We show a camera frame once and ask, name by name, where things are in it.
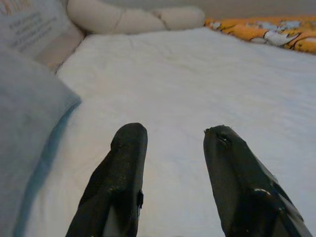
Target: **white mattress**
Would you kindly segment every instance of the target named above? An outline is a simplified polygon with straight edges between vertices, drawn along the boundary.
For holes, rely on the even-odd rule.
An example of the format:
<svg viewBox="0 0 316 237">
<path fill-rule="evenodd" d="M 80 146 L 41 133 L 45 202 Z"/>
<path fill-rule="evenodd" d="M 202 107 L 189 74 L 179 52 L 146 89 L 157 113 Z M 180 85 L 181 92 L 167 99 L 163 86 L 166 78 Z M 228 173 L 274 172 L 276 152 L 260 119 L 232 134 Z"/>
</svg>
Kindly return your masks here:
<svg viewBox="0 0 316 237">
<path fill-rule="evenodd" d="M 114 133 L 148 130 L 140 237 L 223 237 L 203 131 L 231 126 L 316 235 L 316 57 L 208 29 L 94 35 L 58 72 L 82 97 L 38 191 L 26 236 L 64 236 Z"/>
</svg>

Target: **fabric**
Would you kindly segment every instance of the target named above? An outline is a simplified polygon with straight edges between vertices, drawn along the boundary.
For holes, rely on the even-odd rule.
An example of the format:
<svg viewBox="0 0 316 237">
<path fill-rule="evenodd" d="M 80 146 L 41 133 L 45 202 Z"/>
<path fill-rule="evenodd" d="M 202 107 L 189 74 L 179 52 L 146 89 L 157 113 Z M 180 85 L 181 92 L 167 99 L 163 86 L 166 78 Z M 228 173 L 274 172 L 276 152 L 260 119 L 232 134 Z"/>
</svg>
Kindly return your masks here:
<svg viewBox="0 0 316 237">
<path fill-rule="evenodd" d="M 167 7 L 151 11 L 168 30 L 186 30 L 202 27 L 205 21 L 204 12 L 196 6 Z"/>
<path fill-rule="evenodd" d="M 115 132 L 148 131 L 138 236 L 223 237 L 204 130 L 232 127 L 316 235 L 316 57 L 207 28 L 91 35 L 58 71 L 82 97 L 37 192 L 26 236 L 64 236 Z"/>
<path fill-rule="evenodd" d="M 165 30 L 163 23 L 141 9 L 125 9 L 100 0 L 69 0 L 68 15 L 80 27 L 99 34 Z"/>
<path fill-rule="evenodd" d="M 54 71 L 83 39 L 64 1 L 1 0 L 0 43 Z"/>
<path fill-rule="evenodd" d="M 44 146 L 79 97 L 47 68 L 1 45 L 0 73 L 0 236 L 11 237 Z"/>
<path fill-rule="evenodd" d="M 205 24 L 245 41 L 316 54 L 316 16 L 207 19 Z"/>
<path fill-rule="evenodd" d="M 183 30 L 204 25 L 204 12 L 194 6 L 144 11 L 124 8 L 101 0 L 69 0 L 68 15 L 83 29 L 98 34 L 139 34 Z"/>
</svg>

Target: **beige wall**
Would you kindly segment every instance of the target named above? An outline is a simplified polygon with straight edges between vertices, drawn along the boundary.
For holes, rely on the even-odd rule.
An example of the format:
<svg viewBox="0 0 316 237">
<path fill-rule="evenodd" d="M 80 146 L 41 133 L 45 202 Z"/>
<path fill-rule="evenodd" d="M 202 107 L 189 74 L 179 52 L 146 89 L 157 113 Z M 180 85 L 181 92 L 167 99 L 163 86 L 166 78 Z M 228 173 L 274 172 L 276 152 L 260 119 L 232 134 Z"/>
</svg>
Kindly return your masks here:
<svg viewBox="0 0 316 237">
<path fill-rule="evenodd" d="M 213 18 L 316 14 L 316 0 L 103 0 L 145 9 L 192 4 Z"/>
</svg>

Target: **cartoon print fabric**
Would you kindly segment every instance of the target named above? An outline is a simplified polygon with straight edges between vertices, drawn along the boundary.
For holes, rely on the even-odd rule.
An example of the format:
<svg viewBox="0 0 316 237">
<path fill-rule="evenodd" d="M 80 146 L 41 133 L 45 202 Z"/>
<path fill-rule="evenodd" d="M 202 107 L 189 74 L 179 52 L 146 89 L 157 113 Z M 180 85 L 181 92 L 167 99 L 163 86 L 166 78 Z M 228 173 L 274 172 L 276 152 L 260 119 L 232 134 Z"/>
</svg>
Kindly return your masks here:
<svg viewBox="0 0 316 237">
<path fill-rule="evenodd" d="M 207 19 L 212 30 L 245 41 L 316 54 L 316 16 Z"/>
</svg>

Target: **cushion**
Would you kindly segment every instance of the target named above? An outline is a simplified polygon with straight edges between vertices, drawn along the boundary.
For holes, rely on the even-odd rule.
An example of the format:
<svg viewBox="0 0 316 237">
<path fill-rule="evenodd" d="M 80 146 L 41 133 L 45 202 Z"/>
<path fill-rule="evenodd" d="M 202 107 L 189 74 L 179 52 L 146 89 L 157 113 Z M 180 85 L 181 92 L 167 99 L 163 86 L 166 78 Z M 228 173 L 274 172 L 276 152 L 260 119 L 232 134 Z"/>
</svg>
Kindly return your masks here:
<svg viewBox="0 0 316 237">
<path fill-rule="evenodd" d="M 66 0 L 0 0 L 0 43 L 56 70 L 83 39 L 65 4 Z"/>
<path fill-rule="evenodd" d="M 94 33 L 140 33 L 165 30 L 163 23 L 141 9 L 126 9 L 100 0 L 69 0 L 70 19 Z"/>
<path fill-rule="evenodd" d="M 0 73 L 0 236 L 8 237 L 52 130 L 80 98 L 46 67 L 2 45 Z"/>
<path fill-rule="evenodd" d="M 195 6 L 144 11 L 123 8 L 101 0 L 69 0 L 68 15 L 73 22 L 94 33 L 138 34 L 202 27 L 204 12 Z"/>
<path fill-rule="evenodd" d="M 316 54 L 316 15 L 206 19 L 212 30 L 239 39 Z"/>
<path fill-rule="evenodd" d="M 168 7 L 152 10 L 168 30 L 186 30 L 202 27 L 204 12 L 196 6 Z"/>
</svg>

